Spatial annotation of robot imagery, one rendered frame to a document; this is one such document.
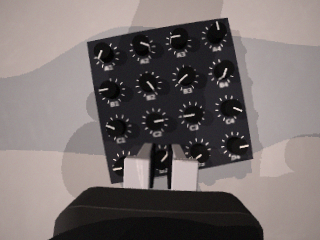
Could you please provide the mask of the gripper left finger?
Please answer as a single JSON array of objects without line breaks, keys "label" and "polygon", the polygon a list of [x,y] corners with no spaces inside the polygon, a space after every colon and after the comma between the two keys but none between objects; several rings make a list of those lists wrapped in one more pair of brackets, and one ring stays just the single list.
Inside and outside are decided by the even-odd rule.
[{"label": "gripper left finger", "polygon": [[137,156],[127,156],[124,159],[124,188],[153,188],[155,175],[155,150],[155,143],[144,143]]}]

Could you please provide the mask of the black square knob box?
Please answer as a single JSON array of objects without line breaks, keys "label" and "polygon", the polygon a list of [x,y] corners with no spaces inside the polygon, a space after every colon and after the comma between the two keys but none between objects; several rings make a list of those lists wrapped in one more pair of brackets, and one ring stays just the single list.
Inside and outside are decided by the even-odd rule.
[{"label": "black square knob box", "polygon": [[167,175],[169,144],[180,144],[199,169],[253,159],[228,18],[87,47],[111,184],[123,182],[124,159],[137,156],[144,143],[156,144],[154,177]]}]

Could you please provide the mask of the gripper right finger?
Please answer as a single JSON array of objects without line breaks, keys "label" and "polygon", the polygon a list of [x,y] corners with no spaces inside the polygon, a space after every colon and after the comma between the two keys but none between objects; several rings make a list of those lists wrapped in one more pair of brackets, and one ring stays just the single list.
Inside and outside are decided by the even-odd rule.
[{"label": "gripper right finger", "polygon": [[198,171],[199,162],[197,159],[186,158],[179,144],[169,144],[168,189],[175,191],[197,191]]}]

